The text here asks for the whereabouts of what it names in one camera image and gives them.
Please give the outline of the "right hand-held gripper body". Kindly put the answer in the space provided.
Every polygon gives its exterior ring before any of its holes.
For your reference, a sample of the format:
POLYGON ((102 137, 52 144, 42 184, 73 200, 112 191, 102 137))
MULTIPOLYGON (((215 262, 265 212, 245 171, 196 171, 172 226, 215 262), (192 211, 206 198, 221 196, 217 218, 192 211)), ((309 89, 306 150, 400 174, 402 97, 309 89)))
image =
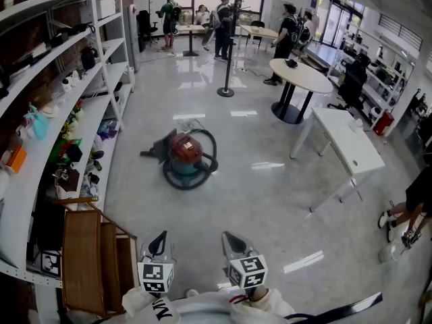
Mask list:
POLYGON ((250 244, 242 252, 223 246, 224 272, 233 286, 246 290, 263 286, 268 273, 267 262, 262 254, 250 244))

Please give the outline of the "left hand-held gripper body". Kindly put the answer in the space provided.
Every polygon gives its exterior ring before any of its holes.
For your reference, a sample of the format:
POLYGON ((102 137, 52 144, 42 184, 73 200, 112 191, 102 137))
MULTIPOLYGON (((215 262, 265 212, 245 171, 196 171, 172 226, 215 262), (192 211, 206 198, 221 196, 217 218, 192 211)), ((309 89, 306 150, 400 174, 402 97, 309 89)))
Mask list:
POLYGON ((148 293, 167 294, 174 278, 173 246, 170 237, 167 237, 165 252, 149 252, 151 242, 140 251, 139 282, 148 293))

